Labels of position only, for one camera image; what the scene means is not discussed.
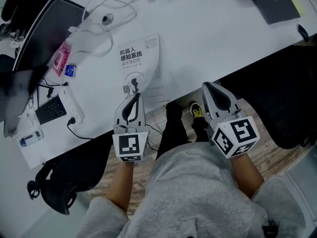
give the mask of white desk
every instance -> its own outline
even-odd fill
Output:
[[[73,1],[83,6],[88,2]],[[317,8],[317,0],[311,1]],[[314,8],[309,0],[299,2],[305,10],[303,17],[274,25],[265,23],[251,0],[141,0],[134,3],[137,18],[112,31],[114,47],[107,56],[75,55],[70,59],[77,64],[77,74],[68,82],[86,116],[84,123],[77,125],[75,130],[82,136],[97,137],[112,129],[115,109],[124,98],[116,65],[119,44],[159,33],[160,57],[171,75],[167,84],[170,98],[174,100],[200,88],[205,81],[218,80],[300,41],[298,23],[309,35],[317,33]],[[99,22],[109,12],[115,20],[130,13],[128,8],[101,7],[93,13],[92,19]],[[104,37],[88,44],[92,38],[83,34],[73,48],[96,47],[98,52],[109,47]],[[47,78],[59,82],[52,71]],[[43,102],[47,92],[42,89],[41,92]],[[45,138],[22,149],[30,168],[86,142],[67,130],[67,121],[67,117],[62,117],[42,125]],[[31,126],[30,120],[21,119],[19,136],[34,131],[38,124],[37,121],[33,123]]]

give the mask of laptop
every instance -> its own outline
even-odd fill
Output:
[[[292,0],[253,0],[268,24],[301,17]]]

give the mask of black keyboard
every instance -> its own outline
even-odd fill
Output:
[[[35,111],[40,124],[45,124],[56,118],[66,115],[66,110],[57,95]]]

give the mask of wooden floor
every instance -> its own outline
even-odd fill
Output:
[[[191,128],[191,124],[193,122],[192,115],[189,112],[188,105],[191,101],[197,101],[199,104],[202,104],[202,97],[200,94],[200,89],[188,94],[178,100],[176,102],[183,107],[183,124],[187,131],[189,141],[195,141],[196,135]],[[249,152],[249,156],[252,161],[255,163],[257,168],[260,170],[265,179],[270,177],[271,175],[278,174],[284,171],[287,167],[289,167],[293,162],[298,160],[300,157],[305,155],[311,147],[308,146],[306,148],[296,147],[294,149],[285,150],[279,148],[271,139],[267,130],[265,129],[261,119],[257,115],[254,109],[243,99],[239,100],[241,108],[243,108],[249,116],[253,116],[257,128],[260,133],[260,141],[256,144],[251,152]],[[146,114],[147,124],[153,126],[155,129],[163,132],[166,125],[166,112],[164,107],[152,111]],[[150,136],[149,141],[153,148],[158,148],[161,135],[155,130],[149,128]],[[133,189],[131,195],[130,206],[128,210],[128,215],[133,215],[141,200],[145,196],[145,188],[147,184],[147,180],[149,177],[149,173],[154,164],[154,159],[156,158],[156,152],[151,150],[149,147],[146,149],[146,158],[143,162],[137,162],[135,164],[134,176],[133,176]],[[109,186],[113,173],[118,165],[119,161],[115,156],[114,149],[112,147],[108,163],[106,166],[106,171],[99,182],[99,184],[94,187],[92,190],[87,191],[86,195],[89,199],[93,199],[94,197],[105,196],[106,189]]]

